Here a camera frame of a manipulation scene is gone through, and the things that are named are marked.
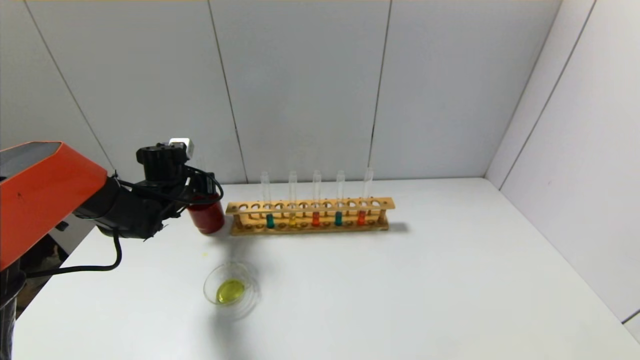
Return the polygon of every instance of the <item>red cup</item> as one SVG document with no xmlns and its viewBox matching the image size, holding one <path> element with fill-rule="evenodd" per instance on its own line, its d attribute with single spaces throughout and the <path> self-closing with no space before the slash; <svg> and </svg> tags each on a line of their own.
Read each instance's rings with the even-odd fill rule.
<svg viewBox="0 0 640 360">
<path fill-rule="evenodd" d="M 214 200 L 219 198 L 218 194 L 211 195 L 209 198 Z M 220 230 L 225 225 L 225 216 L 222 213 L 222 205 L 220 201 L 215 204 L 195 204 L 190 205 L 189 215 L 198 230 L 203 234 L 212 234 Z"/>
</svg>

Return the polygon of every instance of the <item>yellow liquid in dish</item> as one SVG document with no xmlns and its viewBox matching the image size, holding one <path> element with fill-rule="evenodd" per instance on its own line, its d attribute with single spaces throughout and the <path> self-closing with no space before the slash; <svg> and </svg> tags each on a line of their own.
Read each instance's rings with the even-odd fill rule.
<svg viewBox="0 0 640 360">
<path fill-rule="evenodd" d="M 237 279 L 229 279 L 220 285 L 216 299 L 220 304 L 231 304 L 244 294 L 244 284 Z"/>
</svg>

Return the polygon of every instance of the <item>test tube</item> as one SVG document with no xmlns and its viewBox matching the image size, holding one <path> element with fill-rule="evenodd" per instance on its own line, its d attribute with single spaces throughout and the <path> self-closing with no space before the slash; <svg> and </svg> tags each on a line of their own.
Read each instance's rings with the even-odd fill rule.
<svg viewBox="0 0 640 360">
<path fill-rule="evenodd" d="M 320 174 L 320 170 L 314 171 L 314 203 L 313 207 L 315 211 L 313 212 L 313 217 L 311 219 L 311 226 L 320 226 L 320 185 L 322 184 L 322 175 Z"/>
<path fill-rule="evenodd" d="M 296 187 L 298 186 L 298 175 L 295 171 L 289 172 L 289 208 L 295 210 L 297 206 Z M 289 226 L 296 227 L 295 211 L 289 213 Z"/>
<path fill-rule="evenodd" d="M 336 207 L 340 208 L 341 206 L 344 206 L 344 171 L 340 170 L 338 171 L 338 175 L 335 177 L 335 184 L 337 187 L 337 196 L 336 198 Z M 338 210 L 335 212 L 335 225 L 336 226 L 342 226 L 342 211 Z"/>
<path fill-rule="evenodd" d="M 367 172 L 364 174 L 364 181 L 362 185 L 362 201 L 368 201 L 369 192 L 371 191 L 371 183 L 373 183 L 373 169 L 369 167 L 367 168 Z M 360 210 L 358 212 L 358 225 L 366 224 L 366 216 L 366 210 Z"/>
<path fill-rule="evenodd" d="M 269 188 L 269 173 L 262 172 L 260 176 L 260 187 L 262 188 L 262 201 L 265 209 L 271 209 L 271 189 Z M 267 214 L 267 227 L 273 229 L 276 224 L 273 221 L 273 214 Z"/>
</svg>

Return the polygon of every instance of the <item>petri dish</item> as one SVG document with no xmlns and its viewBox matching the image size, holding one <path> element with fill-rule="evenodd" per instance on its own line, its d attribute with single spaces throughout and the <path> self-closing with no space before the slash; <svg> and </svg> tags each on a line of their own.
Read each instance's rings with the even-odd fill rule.
<svg viewBox="0 0 640 360">
<path fill-rule="evenodd" d="M 204 282 L 204 296 L 221 314 L 245 316 L 256 305 L 259 290 L 245 264 L 225 263 L 215 268 Z"/>
</svg>

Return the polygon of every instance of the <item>test tube rack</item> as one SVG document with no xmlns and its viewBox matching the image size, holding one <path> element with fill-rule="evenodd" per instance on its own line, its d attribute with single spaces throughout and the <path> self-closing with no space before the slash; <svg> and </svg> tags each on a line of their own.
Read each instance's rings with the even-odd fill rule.
<svg viewBox="0 0 640 360">
<path fill-rule="evenodd" d="M 275 201 L 270 208 L 264 202 L 229 202 L 226 214 L 234 217 L 231 235 L 265 235 L 265 234 L 312 234 L 312 233 L 346 233 L 354 231 L 384 231 L 389 229 L 387 210 L 396 205 L 390 197 L 324 199 L 318 208 L 314 208 L 313 200 L 299 200 L 296 207 L 291 208 L 288 201 Z M 320 212 L 319 226 L 312 226 L 313 212 Z M 342 225 L 335 224 L 335 213 L 342 212 Z M 366 211 L 365 224 L 358 225 L 358 212 Z M 289 225 L 289 217 L 294 214 L 296 225 Z M 273 215 L 275 226 L 266 226 L 266 216 Z"/>
</svg>

